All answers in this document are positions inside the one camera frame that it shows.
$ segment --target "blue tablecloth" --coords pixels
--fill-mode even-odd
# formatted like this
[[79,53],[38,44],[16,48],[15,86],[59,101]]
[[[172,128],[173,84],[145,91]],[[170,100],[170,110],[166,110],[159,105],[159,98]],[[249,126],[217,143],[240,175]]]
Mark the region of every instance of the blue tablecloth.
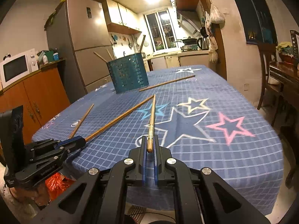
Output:
[[[189,167],[212,168],[264,215],[271,213],[283,177],[281,142],[273,128],[227,81],[205,66],[148,73],[150,85],[195,74],[196,77],[138,92],[116,94],[108,83],[55,116],[34,141],[65,140],[91,104],[76,135],[87,137],[137,103],[156,93],[155,134],[174,158]],[[77,177],[89,168],[111,168],[140,146],[148,133],[151,100],[70,156],[65,169]],[[172,191],[157,188],[153,157],[147,159],[147,186],[129,187],[127,202],[158,210],[173,209]]]

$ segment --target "bottle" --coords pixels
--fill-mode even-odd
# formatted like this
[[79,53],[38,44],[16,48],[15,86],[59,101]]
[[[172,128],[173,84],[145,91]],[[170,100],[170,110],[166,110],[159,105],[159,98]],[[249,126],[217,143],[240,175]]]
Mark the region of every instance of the bottle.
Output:
[[44,56],[42,57],[42,61],[44,62],[44,65],[45,65],[45,64],[48,64],[48,58],[47,58],[46,55],[44,55]]
[[53,59],[54,60],[59,60],[59,55],[58,55],[57,52],[53,54]]

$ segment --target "wooden chopstick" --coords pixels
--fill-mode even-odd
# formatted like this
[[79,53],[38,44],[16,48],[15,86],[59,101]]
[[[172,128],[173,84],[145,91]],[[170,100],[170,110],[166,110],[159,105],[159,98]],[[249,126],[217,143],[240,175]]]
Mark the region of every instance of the wooden chopstick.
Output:
[[91,139],[93,139],[94,137],[96,137],[98,134],[102,133],[103,131],[105,131],[106,129],[108,129],[109,127],[113,126],[114,124],[116,124],[118,121],[120,121],[121,119],[123,119],[124,117],[126,117],[128,114],[132,113],[135,109],[137,109],[138,107],[140,107],[141,105],[143,105],[145,102],[149,101],[151,98],[153,98],[154,96],[150,96],[147,99],[143,100],[142,102],[138,103],[137,105],[135,105],[134,107],[132,107],[131,109],[129,109],[128,111],[126,111],[125,113],[121,114],[120,116],[118,116],[117,118],[115,118],[114,120],[110,121],[108,124],[106,124],[105,126],[103,126],[102,128],[98,129],[97,131],[93,132],[91,135],[89,135],[88,137],[85,138],[85,141],[88,142]]
[[139,91],[140,91],[140,92],[142,92],[142,91],[145,91],[145,90],[148,90],[148,89],[154,88],[154,87],[159,87],[159,86],[162,86],[162,85],[165,85],[165,84],[171,83],[171,82],[176,82],[176,81],[180,81],[180,80],[188,79],[188,78],[191,78],[191,77],[195,77],[195,75],[192,75],[192,76],[187,76],[187,77],[182,77],[182,78],[174,79],[174,80],[167,81],[167,82],[162,82],[162,83],[159,83],[159,84],[156,84],[156,85],[150,86],[150,87],[145,87],[145,88],[143,88],[143,89],[140,89]]
[[112,58],[112,56],[111,56],[111,54],[110,54],[109,50],[108,50],[108,49],[106,49],[106,50],[107,50],[107,52],[108,52],[108,54],[109,54],[109,56],[110,56],[111,60],[113,60],[113,58]]
[[86,116],[89,114],[89,112],[91,111],[92,107],[94,106],[94,104],[92,104],[89,109],[86,111],[86,113],[83,115],[83,117],[80,119],[80,122],[77,124],[76,128],[74,129],[74,131],[71,133],[70,138],[73,138],[74,135],[76,134],[77,130],[79,129],[79,127],[82,125],[83,121],[85,120]]
[[108,61],[106,61],[102,56],[100,56],[98,53],[96,53],[95,51],[94,51],[94,53],[98,56],[98,57],[100,57],[104,62],[106,62],[106,63],[108,63]]
[[152,110],[149,119],[149,136],[147,138],[147,152],[152,153],[153,151],[153,142],[154,142],[154,127],[155,127],[155,108],[156,108],[156,95],[152,100]]
[[142,47],[143,47],[143,44],[144,44],[144,40],[145,40],[145,35],[143,35],[143,39],[142,39],[142,42],[141,42],[141,46],[140,46],[140,49],[139,49],[139,53],[141,53],[141,51],[142,51]]

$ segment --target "metal screw cap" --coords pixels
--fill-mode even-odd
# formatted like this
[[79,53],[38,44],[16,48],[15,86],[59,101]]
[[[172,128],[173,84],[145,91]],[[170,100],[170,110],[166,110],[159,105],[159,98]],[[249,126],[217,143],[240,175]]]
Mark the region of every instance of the metal screw cap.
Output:
[[90,175],[96,175],[98,172],[99,172],[99,170],[96,169],[95,167],[89,169],[89,171],[88,171],[88,173],[89,173]]
[[130,165],[130,164],[132,164],[133,162],[134,162],[134,160],[131,159],[131,158],[127,158],[127,159],[124,160],[124,163],[127,164],[127,165]]
[[208,167],[205,167],[202,169],[202,173],[205,174],[205,175],[209,175],[212,173],[212,170]]
[[175,164],[176,160],[174,158],[169,158],[169,159],[167,159],[167,163],[168,164]]

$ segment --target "microwave oven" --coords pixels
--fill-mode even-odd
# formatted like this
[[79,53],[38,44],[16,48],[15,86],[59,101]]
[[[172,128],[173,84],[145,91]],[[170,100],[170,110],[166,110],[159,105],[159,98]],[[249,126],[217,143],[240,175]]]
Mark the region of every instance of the microwave oven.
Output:
[[0,78],[3,89],[37,70],[35,49],[6,58],[0,63]]

